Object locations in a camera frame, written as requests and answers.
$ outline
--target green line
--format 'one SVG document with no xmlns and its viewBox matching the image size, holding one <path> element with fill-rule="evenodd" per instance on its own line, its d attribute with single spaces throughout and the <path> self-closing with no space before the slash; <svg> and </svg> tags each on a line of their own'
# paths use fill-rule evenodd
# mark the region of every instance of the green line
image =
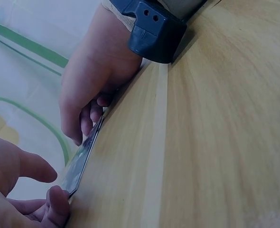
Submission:
<svg viewBox="0 0 280 228">
<path fill-rule="evenodd" d="M 59 67 L 65 68 L 65 66 L 68 63 L 68 59 L 64 58 L 58 53 L 49 50 L 48 48 L 43 47 L 42 45 L 30 39 L 27 39 L 26 37 L 12 31 L 11 29 L 1 24 L 0 24 L 0 35 L 20 45 L 21 47 L 24 47 L 27 50 L 41 56 L 42 58 L 58 65 Z"/>
<path fill-rule="evenodd" d="M 13 47 L 9 46 L 8 44 L 5 44 L 5 43 L 4 43 L 3 41 L 1 41 L 1 40 L 0 40 L 0 43 L 4 44 L 6 47 L 10 48 L 10 49 L 13 50 L 14 52 L 17 52 L 18 54 L 20 54 L 20 55 L 22 55 L 23 57 L 29 59 L 30 61 L 32 61 L 32 62 L 34 62 L 34 63 L 40 65 L 41 67 L 43 67 L 43 68 L 45 68 L 45 69 L 47 69 L 47 70 L 49 70 L 49 71 L 51 71 L 51 72 L 53 72 L 54 74 L 56 74 L 56 75 L 58 75 L 58 76 L 61 76 L 61 75 L 62 75 L 61 73 L 59 73 L 59 72 L 53 70 L 52 68 L 50 68 L 50 67 L 48 67 L 48 66 L 45 66 L 44 64 L 39 63 L 38 61 L 34 60 L 33 58 L 31 58 L 31 57 L 29 57 L 29 56 L 23 54 L 22 52 L 20 52 L 20 51 L 14 49 Z"/>
<path fill-rule="evenodd" d="M 12 101 L 10 99 L 7 99 L 5 97 L 0 97 L 0 101 L 9 103 L 11 105 L 16 106 L 17 108 L 19 108 L 20 110 L 24 111 L 25 113 L 29 114 L 30 116 L 32 116 L 33 118 L 35 118 L 36 120 L 38 120 L 41 124 L 43 124 L 46 128 L 48 128 L 54 135 L 55 137 L 58 139 L 61 147 L 62 147 L 62 151 L 63 151 L 63 155 L 64 155 L 64 161 L 65 161 L 65 166 L 68 163 L 68 159 L 69 159 L 69 152 L 68 152 L 68 143 L 66 141 L 65 138 L 62 137 L 61 133 L 55 129 L 47 120 L 45 120 L 43 117 L 40 117 L 38 114 L 32 112 L 31 110 L 27 109 L 25 106 Z"/>
</svg>

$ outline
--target wrist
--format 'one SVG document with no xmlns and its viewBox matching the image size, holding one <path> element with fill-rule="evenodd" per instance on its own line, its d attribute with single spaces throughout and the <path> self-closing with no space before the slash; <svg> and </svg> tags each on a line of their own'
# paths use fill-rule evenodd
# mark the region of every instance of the wrist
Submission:
<svg viewBox="0 0 280 228">
<path fill-rule="evenodd" d="M 85 36 L 83 48 L 91 52 L 95 59 L 139 59 L 128 47 L 131 32 L 123 23 L 102 5 L 96 11 L 94 19 Z"/>
</svg>

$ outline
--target fingernail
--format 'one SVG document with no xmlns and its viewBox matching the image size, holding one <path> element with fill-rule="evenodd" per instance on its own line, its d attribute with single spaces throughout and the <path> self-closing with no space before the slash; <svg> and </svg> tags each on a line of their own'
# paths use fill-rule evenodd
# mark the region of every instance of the fingernail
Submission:
<svg viewBox="0 0 280 228">
<path fill-rule="evenodd" d="M 78 142 L 78 141 L 76 141 L 76 140 L 74 140 L 74 143 L 75 143 L 77 146 L 81 146 L 81 143 Z"/>
</svg>

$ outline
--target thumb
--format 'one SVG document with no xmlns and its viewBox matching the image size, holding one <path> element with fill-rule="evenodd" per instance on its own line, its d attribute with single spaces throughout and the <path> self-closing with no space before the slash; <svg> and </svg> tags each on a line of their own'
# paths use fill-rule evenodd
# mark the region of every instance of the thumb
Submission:
<svg viewBox="0 0 280 228">
<path fill-rule="evenodd" d="M 76 144 L 82 142 L 82 109 L 100 92 L 111 75 L 111 70 L 105 67 L 105 59 L 99 61 L 99 55 L 94 56 L 91 49 L 91 39 L 85 36 L 63 74 L 59 100 L 61 127 L 63 133 Z"/>
<path fill-rule="evenodd" d="M 44 215 L 41 224 L 43 227 L 63 227 L 69 216 L 68 193 L 59 186 L 53 186 L 47 192 L 48 212 Z"/>
</svg>

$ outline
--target hole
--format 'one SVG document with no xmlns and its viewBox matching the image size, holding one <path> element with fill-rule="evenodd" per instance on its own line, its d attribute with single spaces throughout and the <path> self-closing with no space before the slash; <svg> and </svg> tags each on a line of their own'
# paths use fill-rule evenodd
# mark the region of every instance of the hole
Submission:
<svg viewBox="0 0 280 228">
<path fill-rule="evenodd" d="M 158 17 L 157 15 L 155 15 L 155 16 L 153 17 L 153 19 L 154 19 L 154 21 L 158 21 L 158 20 L 159 20 L 159 17 Z"/>
</svg>

